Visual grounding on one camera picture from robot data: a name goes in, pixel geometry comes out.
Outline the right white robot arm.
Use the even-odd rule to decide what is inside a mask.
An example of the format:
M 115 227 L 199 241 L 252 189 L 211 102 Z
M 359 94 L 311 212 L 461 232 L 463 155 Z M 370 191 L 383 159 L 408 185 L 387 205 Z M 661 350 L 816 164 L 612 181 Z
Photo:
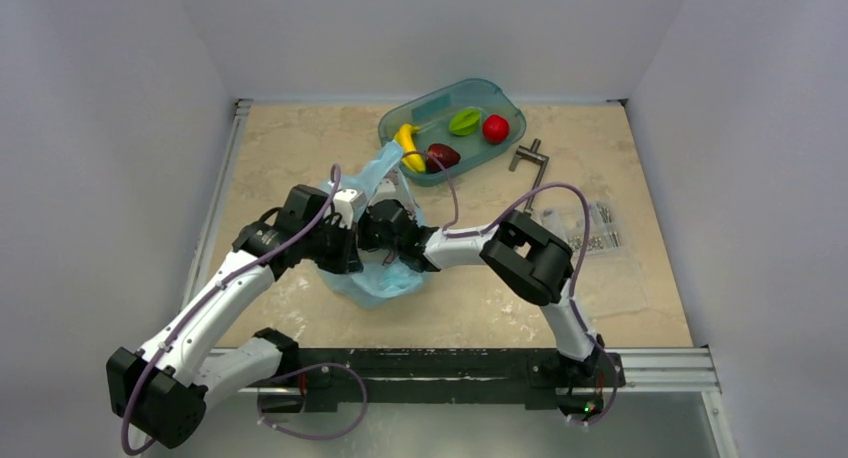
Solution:
M 624 374 L 577 302 L 570 246 L 528 215 L 510 211 L 497 224 L 448 232 L 424 226 L 396 200 L 370 206 L 357 225 L 366 251 L 386 250 L 415 272 L 487 266 L 519 298 L 539 307 L 556 354 L 529 369 L 564 387 L 619 387 Z

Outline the dark brown fake fruit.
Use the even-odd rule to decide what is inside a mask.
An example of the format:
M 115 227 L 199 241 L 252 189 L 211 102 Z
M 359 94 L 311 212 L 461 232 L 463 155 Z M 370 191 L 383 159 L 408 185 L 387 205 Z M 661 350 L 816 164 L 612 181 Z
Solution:
M 461 155 L 449 145 L 433 143 L 427 149 L 425 166 L 428 173 L 439 173 L 442 168 L 451 168 L 461 161 Z

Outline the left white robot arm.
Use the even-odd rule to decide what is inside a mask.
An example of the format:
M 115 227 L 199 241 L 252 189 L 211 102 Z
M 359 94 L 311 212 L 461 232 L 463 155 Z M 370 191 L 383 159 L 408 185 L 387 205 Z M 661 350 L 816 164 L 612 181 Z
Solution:
M 122 420 L 126 455 L 182 445 L 207 411 L 247 385 L 302 383 L 310 369 L 298 343 L 273 328 L 224 355 L 211 351 L 255 299 L 302 261 L 333 272 L 361 270 L 354 218 L 363 200 L 350 188 L 294 187 L 282 206 L 239 232 L 210 281 L 161 331 L 136 350 L 120 347 L 111 355 L 109 397 Z

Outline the light blue plastic bag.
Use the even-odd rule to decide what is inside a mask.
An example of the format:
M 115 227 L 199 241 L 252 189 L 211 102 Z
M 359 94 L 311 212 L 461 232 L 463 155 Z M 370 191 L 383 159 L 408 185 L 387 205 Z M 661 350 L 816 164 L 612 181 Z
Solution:
M 384 145 L 375 159 L 368 162 L 363 169 L 353 175 L 343 174 L 340 178 L 340 191 L 345 188 L 355 188 L 364 192 L 368 203 L 360 217 L 370 206 L 369 201 L 379 182 L 388 178 L 398 188 L 399 202 L 411 211 L 420 224 L 424 222 L 420 207 L 415 202 L 406 178 L 401 173 L 401 157 L 404 151 L 398 144 Z M 359 273 L 337 275 L 320 270 L 319 276 L 324 284 L 333 292 L 344 295 L 363 308 L 374 308 L 387 303 L 389 300 L 417 292 L 425 284 L 422 273 L 415 272 L 398 258 L 390 263 L 386 251 L 365 252 L 359 256 L 363 270 Z

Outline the yellow fake banana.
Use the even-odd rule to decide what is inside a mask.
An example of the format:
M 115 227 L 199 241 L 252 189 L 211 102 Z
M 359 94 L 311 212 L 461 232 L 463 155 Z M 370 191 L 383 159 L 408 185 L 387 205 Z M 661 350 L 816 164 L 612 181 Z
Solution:
M 400 126 L 394 135 L 394 141 L 398 143 L 403 151 L 404 156 L 401 162 L 404 166 L 416 173 L 425 173 L 427 171 L 426 161 L 418 152 L 414 142 L 414 135 L 420 130 L 418 126 L 406 123 Z

